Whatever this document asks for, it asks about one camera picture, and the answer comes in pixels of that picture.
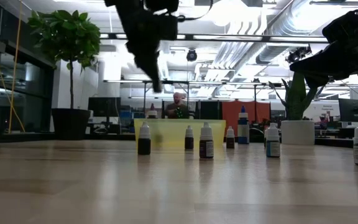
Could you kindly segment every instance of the person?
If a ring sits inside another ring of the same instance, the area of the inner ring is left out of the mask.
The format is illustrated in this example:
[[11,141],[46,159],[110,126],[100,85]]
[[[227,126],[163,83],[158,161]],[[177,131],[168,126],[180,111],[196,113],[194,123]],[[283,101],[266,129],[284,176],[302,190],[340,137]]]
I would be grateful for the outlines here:
[[188,118],[187,106],[181,102],[182,94],[174,93],[173,94],[173,103],[169,104],[165,109],[165,115],[170,119],[178,118],[177,111],[180,110],[182,113],[181,118]]

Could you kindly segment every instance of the orange partition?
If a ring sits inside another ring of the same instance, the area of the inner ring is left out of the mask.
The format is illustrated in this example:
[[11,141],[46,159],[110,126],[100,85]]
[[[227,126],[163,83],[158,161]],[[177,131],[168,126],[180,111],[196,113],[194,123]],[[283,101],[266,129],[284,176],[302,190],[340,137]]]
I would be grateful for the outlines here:
[[[248,113],[248,119],[251,122],[255,121],[255,102],[222,102],[223,119],[226,120],[226,131],[229,126],[234,129],[234,134],[237,136],[237,120],[239,119],[239,113],[241,107],[244,105],[246,112]],[[264,119],[270,120],[270,103],[256,102],[256,113],[258,117],[258,123],[261,123]]]

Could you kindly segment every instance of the blue bottle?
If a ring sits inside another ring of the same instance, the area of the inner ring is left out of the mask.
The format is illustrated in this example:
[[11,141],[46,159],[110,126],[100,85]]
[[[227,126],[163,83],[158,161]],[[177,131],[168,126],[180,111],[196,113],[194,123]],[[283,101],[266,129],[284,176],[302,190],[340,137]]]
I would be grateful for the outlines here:
[[237,135],[239,138],[239,144],[249,144],[248,113],[246,113],[246,108],[244,105],[242,105],[241,113],[239,113]]

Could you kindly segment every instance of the yellow bin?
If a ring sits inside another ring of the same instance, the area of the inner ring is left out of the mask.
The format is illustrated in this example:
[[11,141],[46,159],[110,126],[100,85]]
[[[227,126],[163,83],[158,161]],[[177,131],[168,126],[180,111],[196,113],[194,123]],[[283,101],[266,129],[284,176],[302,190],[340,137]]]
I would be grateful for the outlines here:
[[194,147],[198,148],[201,128],[204,122],[208,122],[212,128],[214,147],[222,147],[225,120],[202,120],[202,119],[135,119],[136,148],[139,138],[139,130],[146,121],[150,127],[152,147],[185,147],[185,134],[187,126],[193,128]]

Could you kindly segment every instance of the snake plant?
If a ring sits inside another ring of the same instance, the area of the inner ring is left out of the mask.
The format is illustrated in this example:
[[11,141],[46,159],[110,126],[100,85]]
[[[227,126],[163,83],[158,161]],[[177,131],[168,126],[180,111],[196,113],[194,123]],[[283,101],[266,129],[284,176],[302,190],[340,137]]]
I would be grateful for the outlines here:
[[269,86],[276,91],[277,96],[285,106],[287,119],[292,121],[302,120],[303,112],[309,107],[311,101],[317,94],[317,88],[310,88],[306,94],[305,76],[302,73],[294,73],[290,84],[285,80],[283,80],[283,83],[286,90],[285,100],[277,93],[273,83],[269,82]]

